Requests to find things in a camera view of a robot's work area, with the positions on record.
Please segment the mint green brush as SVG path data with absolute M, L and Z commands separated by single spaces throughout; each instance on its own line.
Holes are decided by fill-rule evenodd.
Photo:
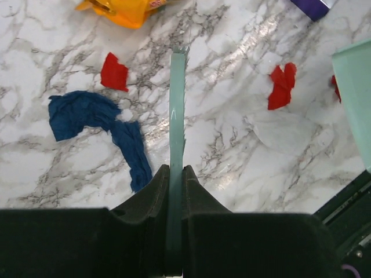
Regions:
M 183 171 L 186 68 L 189 48 L 176 46 L 170 59 L 169 88 L 169 196 L 165 240 L 165 276 L 183 272 L 181 262 L 181 187 Z

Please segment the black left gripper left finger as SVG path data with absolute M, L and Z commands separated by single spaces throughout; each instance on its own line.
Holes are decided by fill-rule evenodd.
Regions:
M 2 277 L 163 277 L 169 167 L 114 209 L 1 210 Z

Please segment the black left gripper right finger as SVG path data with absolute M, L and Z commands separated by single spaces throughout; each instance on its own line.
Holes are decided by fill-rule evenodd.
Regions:
M 315 216 L 233 213 L 182 172 L 184 277 L 341 277 L 329 230 Z

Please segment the mint green dustpan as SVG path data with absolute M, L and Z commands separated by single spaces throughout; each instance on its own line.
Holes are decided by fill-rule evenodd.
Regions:
M 370 40 L 337 51 L 332 64 L 354 140 L 370 171 Z

